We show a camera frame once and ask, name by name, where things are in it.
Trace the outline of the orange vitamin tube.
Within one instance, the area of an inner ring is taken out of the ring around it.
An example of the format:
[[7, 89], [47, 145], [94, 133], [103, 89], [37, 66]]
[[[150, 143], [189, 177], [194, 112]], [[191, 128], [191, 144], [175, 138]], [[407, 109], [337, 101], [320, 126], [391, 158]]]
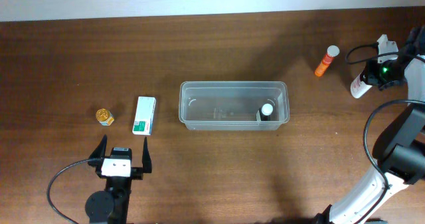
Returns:
[[321, 59], [321, 62], [314, 71], [314, 74], [318, 77], [322, 76], [328, 69], [334, 58], [339, 54], [339, 47], [331, 45], [327, 48], [327, 52]]

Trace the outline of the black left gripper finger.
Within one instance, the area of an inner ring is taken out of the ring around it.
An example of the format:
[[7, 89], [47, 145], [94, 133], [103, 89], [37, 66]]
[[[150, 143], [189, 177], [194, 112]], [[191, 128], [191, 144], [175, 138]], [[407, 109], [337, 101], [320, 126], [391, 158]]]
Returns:
[[143, 173], [151, 173], [152, 172], [152, 161], [149, 154], [147, 138], [144, 137], [143, 141], [143, 153], [142, 153], [142, 170]]
[[105, 158], [106, 146], [107, 146], [107, 135], [104, 135], [99, 143], [99, 145], [94, 149], [94, 151], [89, 156], [89, 166], [99, 166], [102, 164], [102, 160]]

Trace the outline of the white green medicine box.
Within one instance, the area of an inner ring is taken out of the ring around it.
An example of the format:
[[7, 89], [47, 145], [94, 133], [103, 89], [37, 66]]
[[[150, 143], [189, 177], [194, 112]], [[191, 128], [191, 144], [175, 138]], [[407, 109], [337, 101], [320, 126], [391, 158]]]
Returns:
[[150, 136], [156, 107], [156, 98], [139, 96], [135, 111], [132, 133], [135, 135]]

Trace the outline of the dark bottle white cap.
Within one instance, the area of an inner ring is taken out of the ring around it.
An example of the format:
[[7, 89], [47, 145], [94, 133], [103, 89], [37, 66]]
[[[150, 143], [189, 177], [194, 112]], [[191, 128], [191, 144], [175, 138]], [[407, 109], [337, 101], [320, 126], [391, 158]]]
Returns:
[[256, 113], [256, 120], [261, 121], [270, 121], [271, 115], [274, 111], [274, 107], [271, 104], [264, 104]]

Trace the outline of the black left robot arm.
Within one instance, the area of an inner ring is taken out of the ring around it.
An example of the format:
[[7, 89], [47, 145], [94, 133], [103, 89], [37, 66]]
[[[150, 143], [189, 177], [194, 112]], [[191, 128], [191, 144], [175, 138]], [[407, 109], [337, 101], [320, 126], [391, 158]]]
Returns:
[[115, 147], [107, 156], [107, 141], [104, 136], [89, 156], [88, 165], [95, 169], [99, 178], [106, 180], [106, 185], [87, 199], [85, 212], [90, 223], [126, 223], [131, 183], [152, 172], [152, 161], [147, 140], [143, 141], [141, 167], [131, 165], [132, 150], [129, 148]]

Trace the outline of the white lotion bottle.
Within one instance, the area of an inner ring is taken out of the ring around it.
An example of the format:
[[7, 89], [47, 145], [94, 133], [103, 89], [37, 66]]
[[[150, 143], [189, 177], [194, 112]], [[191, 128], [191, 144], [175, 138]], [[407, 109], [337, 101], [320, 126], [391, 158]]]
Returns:
[[351, 95], [354, 98], [360, 98], [364, 95], [372, 85], [365, 82], [365, 72], [360, 73], [350, 85]]

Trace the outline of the small gold-lidded balm jar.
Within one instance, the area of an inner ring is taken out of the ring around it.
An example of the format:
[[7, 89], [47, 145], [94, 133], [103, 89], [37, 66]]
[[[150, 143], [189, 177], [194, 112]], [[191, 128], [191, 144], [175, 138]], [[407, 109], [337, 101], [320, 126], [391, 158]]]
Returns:
[[103, 126], [110, 126], [114, 122], [112, 113], [105, 108], [96, 111], [96, 119]]

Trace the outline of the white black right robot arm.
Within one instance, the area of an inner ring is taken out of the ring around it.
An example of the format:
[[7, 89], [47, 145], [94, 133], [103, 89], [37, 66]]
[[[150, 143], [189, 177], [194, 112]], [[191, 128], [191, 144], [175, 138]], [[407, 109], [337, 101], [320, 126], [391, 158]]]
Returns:
[[[318, 213], [314, 223], [370, 223], [370, 216], [393, 195], [424, 179], [424, 27], [414, 27], [403, 47], [386, 35], [370, 45], [376, 56], [363, 60], [363, 71], [351, 83], [351, 95], [360, 98], [371, 87], [385, 90], [408, 87], [406, 99], [385, 102], [373, 110], [363, 129], [363, 147], [370, 168], [340, 201]], [[373, 118], [394, 104], [406, 108], [384, 129], [372, 149], [367, 135]]]

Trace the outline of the clear plastic container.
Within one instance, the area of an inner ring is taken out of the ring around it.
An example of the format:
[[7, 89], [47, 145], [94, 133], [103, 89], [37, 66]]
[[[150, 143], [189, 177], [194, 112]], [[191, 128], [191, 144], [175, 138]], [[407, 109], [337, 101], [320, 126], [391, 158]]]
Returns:
[[[270, 121], [257, 121], [264, 104]], [[290, 120], [288, 88], [281, 81], [186, 81], [179, 93], [179, 119], [189, 130], [277, 130]]]

